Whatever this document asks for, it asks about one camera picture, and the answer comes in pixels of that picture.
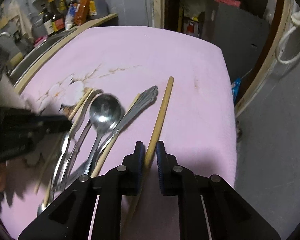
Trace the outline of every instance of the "spoon handle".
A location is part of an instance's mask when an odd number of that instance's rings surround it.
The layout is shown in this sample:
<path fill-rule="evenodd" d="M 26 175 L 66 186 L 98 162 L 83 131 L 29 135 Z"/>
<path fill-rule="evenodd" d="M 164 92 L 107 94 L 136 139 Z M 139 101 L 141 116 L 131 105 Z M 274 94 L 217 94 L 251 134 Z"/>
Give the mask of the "spoon handle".
<path fill-rule="evenodd" d="M 87 174 L 89 175 L 89 171 L 90 171 L 90 167 L 91 167 L 91 163 L 92 163 L 92 159 L 93 159 L 93 156 L 95 155 L 95 152 L 98 150 L 98 146 L 100 144 L 100 141 L 101 141 L 101 138 L 104 136 L 103 133 L 98 133 L 97 132 L 97 138 L 93 144 L 93 147 L 91 149 L 91 152 L 89 154 L 89 157 L 87 159 L 87 162 L 86 162 L 86 165 L 83 169 L 83 173 L 82 174 Z"/>

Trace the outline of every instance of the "wooden counter edge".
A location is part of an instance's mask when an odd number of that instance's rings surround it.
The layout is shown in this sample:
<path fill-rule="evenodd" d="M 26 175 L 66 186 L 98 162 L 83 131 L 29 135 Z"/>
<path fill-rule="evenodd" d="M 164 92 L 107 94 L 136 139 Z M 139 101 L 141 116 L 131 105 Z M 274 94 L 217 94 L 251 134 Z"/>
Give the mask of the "wooden counter edge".
<path fill-rule="evenodd" d="M 52 58 L 53 55 L 55 55 L 60 49 L 62 49 L 66 44 L 68 44 L 72 39 L 74 39 L 76 36 L 78 36 L 83 31 L 87 30 L 88 28 L 97 27 L 115 17 L 117 17 L 118 14 L 112 13 L 108 16 L 105 16 L 103 18 L 97 19 L 97 20 L 90 20 L 86 23 L 84 23 L 81 26 L 77 27 L 77 30 L 75 30 L 73 33 L 69 34 L 65 38 L 63 38 L 61 41 L 59 41 L 56 45 L 54 45 L 50 50 L 48 50 L 28 71 L 25 73 L 25 75 L 22 77 L 22 79 L 15 85 L 15 90 L 18 94 L 21 94 L 25 87 L 28 85 L 30 80 L 33 78 L 33 76 L 39 71 L 39 69 L 49 60 Z"/>

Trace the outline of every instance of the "chopstick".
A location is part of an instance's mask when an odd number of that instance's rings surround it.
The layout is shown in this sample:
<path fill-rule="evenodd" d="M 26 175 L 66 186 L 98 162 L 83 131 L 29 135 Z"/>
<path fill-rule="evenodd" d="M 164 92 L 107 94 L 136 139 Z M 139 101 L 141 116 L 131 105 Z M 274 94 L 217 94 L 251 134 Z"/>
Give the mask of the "chopstick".
<path fill-rule="evenodd" d="M 143 176 L 142 176 L 141 189 L 139 191 L 139 194 L 137 196 L 135 196 L 134 198 L 132 198 L 132 200 L 130 202 L 128 214 L 127 214 L 126 220 L 125 220 L 125 222 L 123 224 L 123 227 L 122 227 L 122 232 L 126 228 L 126 225 L 131 221 L 131 219 L 133 217 L 133 214 L 136 210 L 136 207 L 138 205 L 138 201 L 139 201 L 139 198 L 140 198 L 140 195 L 141 195 L 143 183 L 146 179 L 146 176 L 149 173 L 151 163 L 152 163 L 153 158 L 154 158 L 155 146 L 156 146 L 156 143 L 159 140 L 161 129 L 162 129 L 163 122 L 164 122 L 164 118 L 165 118 L 165 115 L 166 115 L 166 112 L 167 112 L 168 103 L 169 103 L 169 99 L 170 99 L 170 95 L 171 95 L 171 91 L 172 91 L 172 86 L 173 86 L 173 81 L 174 81 L 173 77 L 169 77 L 168 84 L 167 84 L 166 90 L 164 92 L 164 96 L 163 96 L 163 99 L 162 99 L 160 110 L 159 110 L 159 113 L 158 113 L 158 116 L 157 116 L 157 120 L 155 122 L 154 129 L 153 129 L 153 132 L 152 132 L 152 135 L 151 135 L 149 146 L 148 146 L 147 152 L 145 154 L 145 159 L 144 159 L 144 164 L 143 164 Z"/>
<path fill-rule="evenodd" d="M 92 88 L 89 88 L 89 89 L 87 90 L 87 92 L 86 92 L 86 93 L 84 94 L 84 96 L 80 99 L 80 101 L 77 103 L 77 105 L 76 105 L 75 108 L 73 109 L 72 113 L 70 114 L 70 116 L 69 116 L 69 118 L 68 118 L 69 120 L 72 120 L 72 119 L 73 119 L 73 117 L 75 116 L 75 114 L 78 112 L 78 110 L 80 109 L 80 107 L 83 105 L 83 103 L 87 100 L 88 96 L 89 96 L 92 92 L 93 92 L 93 89 L 92 89 Z M 73 125 L 72 125 L 72 127 L 71 127 L 71 130 L 72 130 L 72 128 L 76 125 L 76 121 L 74 121 L 74 123 L 73 123 Z M 52 151 L 50 152 L 50 154 L 49 154 L 49 156 L 48 156 L 46 162 L 44 163 L 44 165 L 43 165 L 43 167 L 42 167 L 42 169 L 41 169 L 41 172 L 40 172 L 40 175 L 39 175 L 39 179 L 38 179 L 38 181 L 37 181 L 37 183 L 36 183 L 36 185 L 35 185 L 35 187 L 34 187 L 34 193 L 35 193 L 36 195 L 37 195 L 37 193 L 38 193 L 40 184 L 41 184 L 41 182 L 42 182 L 43 175 L 44 175 L 46 169 L 48 168 L 48 166 L 49 166 L 49 164 L 50 164 L 50 161 L 52 160 L 53 156 L 55 155 L 56 150 L 58 149 L 58 147 L 59 147 L 59 145 L 60 145 L 60 142 L 61 142 L 62 138 L 63 138 L 63 134 L 60 134 L 60 135 L 58 136 L 58 139 L 57 139 L 57 141 L 56 141 L 56 144 L 54 145 Z"/>
<path fill-rule="evenodd" d="M 139 96 L 140 96 L 140 94 L 136 95 L 136 97 L 134 98 L 133 102 L 131 103 L 131 105 L 127 109 L 127 112 L 129 112 L 130 108 L 133 107 L 133 105 L 135 104 L 135 102 L 138 100 Z M 93 172 L 91 174 L 92 178 L 94 178 L 94 177 L 96 177 L 96 176 L 99 175 L 99 172 L 100 172 L 103 164 L 105 163 L 105 160 L 106 160 L 106 158 L 107 158 L 107 156 L 108 156 L 108 154 L 109 154 L 109 152 L 110 152 L 112 146 L 114 145 L 114 143 L 115 143 L 115 141 L 116 141 L 116 139 L 117 139 L 118 136 L 119 136 L 119 134 L 117 134 L 116 136 L 114 136 L 112 138 L 112 140 L 110 141 L 110 143 L 108 144 L 108 146 L 103 151 L 102 155 L 100 156 L 100 158 L 99 158 L 99 160 L 98 160 L 98 162 L 97 162 L 97 164 L 96 164 L 96 166 L 95 166 L 95 168 L 94 168 L 94 170 L 93 170 Z"/>

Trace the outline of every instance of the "white hose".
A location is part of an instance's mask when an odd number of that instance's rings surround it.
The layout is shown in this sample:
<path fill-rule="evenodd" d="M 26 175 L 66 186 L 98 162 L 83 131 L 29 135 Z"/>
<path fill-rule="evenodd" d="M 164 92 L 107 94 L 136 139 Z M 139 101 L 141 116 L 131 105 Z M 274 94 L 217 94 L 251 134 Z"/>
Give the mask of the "white hose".
<path fill-rule="evenodd" d="M 281 60 L 280 57 L 282 55 L 282 53 L 280 53 L 281 50 L 281 46 L 284 43 L 284 41 L 297 29 L 296 26 L 293 26 L 290 30 L 288 30 L 283 37 L 281 38 L 281 40 L 279 41 L 277 48 L 275 49 L 275 57 L 277 58 L 277 60 L 281 63 L 281 64 L 290 64 L 293 63 L 295 61 L 297 61 L 300 58 L 300 51 L 299 53 L 293 57 L 290 60 Z"/>

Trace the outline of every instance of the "metal spoon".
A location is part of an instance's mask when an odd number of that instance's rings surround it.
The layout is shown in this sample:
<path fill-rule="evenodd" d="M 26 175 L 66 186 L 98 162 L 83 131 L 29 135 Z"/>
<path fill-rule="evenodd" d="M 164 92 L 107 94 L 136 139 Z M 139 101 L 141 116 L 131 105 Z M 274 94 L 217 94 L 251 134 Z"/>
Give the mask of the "metal spoon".
<path fill-rule="evenodd" d="M 83 174 L 89 174 L 93 156 L 102 137 L 112 131 L 123 116 L 119 101 L 110 94 L 100 95 L 93 100 L 89 113 L 90 121 L 97 131 L 97 138 L 87 159 Z"/>

